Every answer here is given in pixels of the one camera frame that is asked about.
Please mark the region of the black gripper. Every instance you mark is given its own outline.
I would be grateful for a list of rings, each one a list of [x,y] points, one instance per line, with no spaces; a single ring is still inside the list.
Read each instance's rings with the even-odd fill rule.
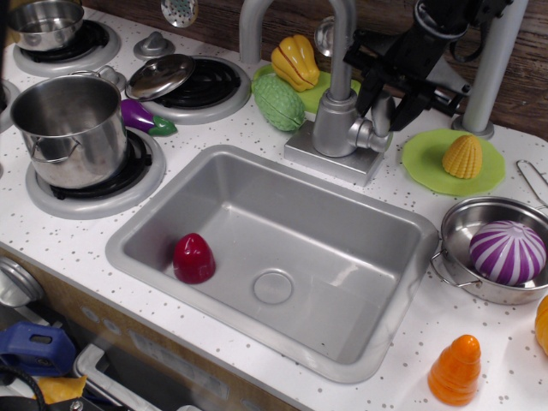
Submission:
[[[425,110],[453,116],[471,85],[445,61],[449,43],[449,37],[439,37],[417,23],[394,35],[355,31],[344,62],[361,75],[358,113],[365,116],[389,86],[402,94],[390,116],[391,132],[402,131]]]

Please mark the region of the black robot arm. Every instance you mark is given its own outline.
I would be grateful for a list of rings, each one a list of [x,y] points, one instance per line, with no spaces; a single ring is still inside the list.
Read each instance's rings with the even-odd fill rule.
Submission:
[[[422,111],[453,116],[472,86],[444,59],[468,63],[480,56],[492,19],[500,18],[510,1],[418,1],[413,25],[404,33],[354,31],[344,62],[360,71],[355,108],[364,116],[386,85],[403,94],[390,115],[390,129],[406,128]]]

